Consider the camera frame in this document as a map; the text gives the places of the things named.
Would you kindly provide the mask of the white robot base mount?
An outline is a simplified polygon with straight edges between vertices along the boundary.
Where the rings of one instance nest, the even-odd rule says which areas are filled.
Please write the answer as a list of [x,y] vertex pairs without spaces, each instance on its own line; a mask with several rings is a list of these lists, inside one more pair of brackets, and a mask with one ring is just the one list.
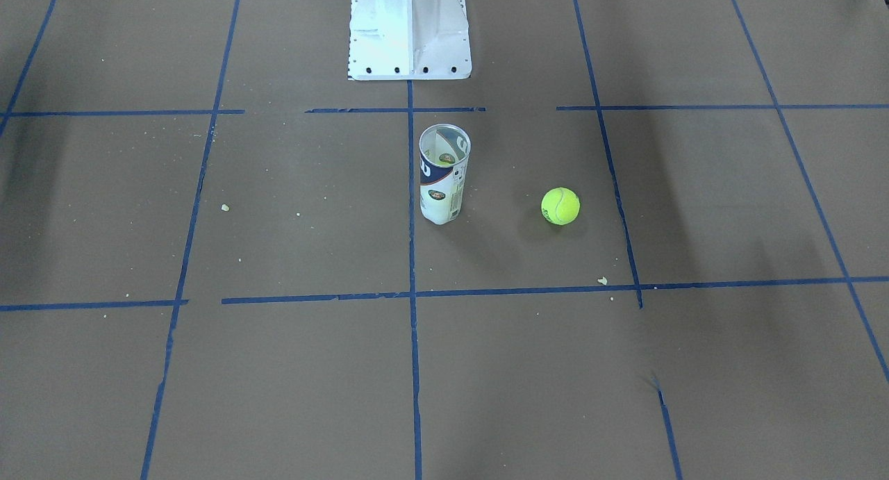
[[352,81],[467,79],[472,70],[466,0],[350,0]]

